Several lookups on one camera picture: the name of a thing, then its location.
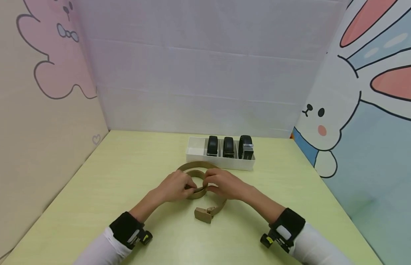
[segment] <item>yellow table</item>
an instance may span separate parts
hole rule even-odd
[[[111,131],[3,264],[71,264],[116,217],[185,163],[189,136]],[[300,213],[355,264],[381,264],[295,142],[253,143],[254,171],[232,173]],[[244,203],[228,201],[211,225],[194,218],[195,207],[213,206],[216,199],[209,192],[158,208],[145,226],[154,239],[137,245],[125,264],[299,264],[276,244],[261,245],[267,223]]]

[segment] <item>silver buckle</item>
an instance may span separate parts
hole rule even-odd
[[[252,153],[254,152],[253,147],[254,147],[253,144],[243,144],[243,145],[242,145],[242,156],[241,156],[241,159],[244,159],[244,158],[245,158],[245,152],[246,152],[246,151],[247,151],[249,154],[251,154],[251,158],[250,158],[250,159],[253,159],[253,155],[252,155]]]

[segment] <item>white sleeve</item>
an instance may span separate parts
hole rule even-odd
[[[353,263],[331,242],[326,240],[309,223],[295,239],[294,251],[296,260],[308,265],[352,265]]]
[[[113,231],[105,231],[92,241],[73,265],[118,265],[132,252],[113,237]]]

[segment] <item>tan belt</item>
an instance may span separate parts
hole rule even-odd
[[[189,170],[195,167],[203,167],[203,168],[218,168],[215,165],[205,162],[205,161],[195,161],[189,162],[186,164],[181,165],[178,170],[181,170],[191,176],[191,178],[196,177],[200,179],[205,179],[206,175],[202,171],[199,170]],[[188,197],[188,199],[194,200],[203,197],[206,194],[207,190],[206,187],[199,187],[195,190],[194,194]],[[211,223],[214,215],[218,214],[220,210],[225,206],[226,199],[223,201],[222,204],[216,207],[208,207],[207,209],[197,207],[194,211],[195,218],[205,223]]]

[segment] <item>bow tie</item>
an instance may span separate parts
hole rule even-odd
[[[57,24],[57,30],[61,37],[72,38],[75,42],[79,42],[79,36],[75,31],[67,31],[60,23]]]

